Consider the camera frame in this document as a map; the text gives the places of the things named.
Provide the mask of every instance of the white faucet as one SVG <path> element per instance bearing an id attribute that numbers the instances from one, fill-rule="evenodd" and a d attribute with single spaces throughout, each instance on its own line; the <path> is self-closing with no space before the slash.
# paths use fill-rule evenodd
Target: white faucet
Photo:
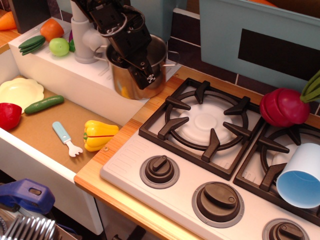
<path id="1" fill-rule="evenodd" d="M 89 22 L 81 9 L 70 0 L 72 18 L 71 28 L 75 47 L 75 59 L 82 64 L 91 64 L 106 52 L 109 40 L 100 35 L 94 24 Z"/>

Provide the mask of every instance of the toy green apple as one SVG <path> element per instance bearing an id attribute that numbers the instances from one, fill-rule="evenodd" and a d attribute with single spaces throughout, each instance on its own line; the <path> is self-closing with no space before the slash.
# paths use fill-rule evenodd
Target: toy green apple
<path id="1" fill-rule="evenodd" d="M 69 43 L 66 39 L 57 37 L 50 41 L 49 49 L 54 55 L 62 57 L 69 52 Z"/>

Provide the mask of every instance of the yellow plate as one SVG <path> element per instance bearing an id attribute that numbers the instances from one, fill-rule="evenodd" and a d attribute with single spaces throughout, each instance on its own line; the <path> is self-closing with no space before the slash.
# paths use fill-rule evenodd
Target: yellow plate
<path id="1" fill-rule="evenodd" d="M 34 79 L 18 77 L 0 85 L 0 103 L 12 103 L 22 108 L 44 99 L 44 87 Z"/>

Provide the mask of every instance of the toy stove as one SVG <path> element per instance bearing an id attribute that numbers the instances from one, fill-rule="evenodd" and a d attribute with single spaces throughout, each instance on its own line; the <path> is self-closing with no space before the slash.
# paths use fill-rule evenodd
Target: toy stove
<path id="1" fill-rule="evenodd" d="M 316 239 L 317 211 L 287 206 L 281 200 L 273 186 L 279 172 L 269 185 L 262 184 L 273 173 L 269 169 L 285 165 L 282 155 L 291 148 L 287 143 L 280 147 L 285 153 L 274 158 L 282 162 L 273 167 L 269 152 L 277 155 L 277 149 L 269 144 L 260 147 L 267 127 L 259 106 L 248 97 L 188 78 L 100 175 L 203 239 Z M 293 136 L 299 131 L 291 132 Z M 266 156 L 263 161 L 258 151 Z"/>

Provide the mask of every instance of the light blue handle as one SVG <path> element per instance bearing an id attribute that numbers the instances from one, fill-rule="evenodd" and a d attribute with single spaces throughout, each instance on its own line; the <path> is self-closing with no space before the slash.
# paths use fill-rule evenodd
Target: light blue handle
<path id="1" fill-rule="evenodd" d="M 71 139 L 71 137 L 69 136 L 69 134 L 67 133 L 67 131 L 65 130 L 65 128 L 62 126 L 62 124 L 59 121 L 55 121 L 52 124 L 52 127 L 53 127 L 55 133 L 60 138 L 61 142 L 63 142 L 64 144 L 66 144 L 66 141 Z"/>

